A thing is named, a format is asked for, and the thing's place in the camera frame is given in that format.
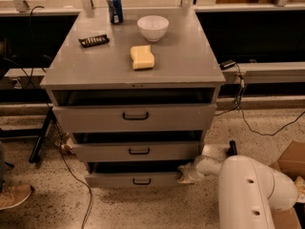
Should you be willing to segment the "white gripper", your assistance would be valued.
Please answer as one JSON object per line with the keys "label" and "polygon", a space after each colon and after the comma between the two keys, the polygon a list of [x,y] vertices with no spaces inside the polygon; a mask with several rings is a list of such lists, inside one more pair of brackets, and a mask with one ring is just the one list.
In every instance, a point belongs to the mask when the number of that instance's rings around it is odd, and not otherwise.
{"label": "white gripper", "polygon": [[205,175],[201,172],[200,167],[194,163],[180,165],[178,170],[181,172],[189,170],[189,177],[182,176],[178,180],[180,184],[194,184],[195,181],[202,180],[205,177]]}

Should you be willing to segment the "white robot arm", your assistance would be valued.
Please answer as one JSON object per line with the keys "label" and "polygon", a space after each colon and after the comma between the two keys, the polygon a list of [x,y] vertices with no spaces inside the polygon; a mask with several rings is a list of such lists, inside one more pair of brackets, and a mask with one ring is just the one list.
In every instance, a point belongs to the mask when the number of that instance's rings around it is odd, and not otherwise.
{"label": "white robot arm", "polygon": [[272,211],[288,211],[297,201],[288,176],[247,156],[229,156],[222,162],[198,156],[179,170],[179,181],[185,184],[218,177],[220,229],[275,229]]}

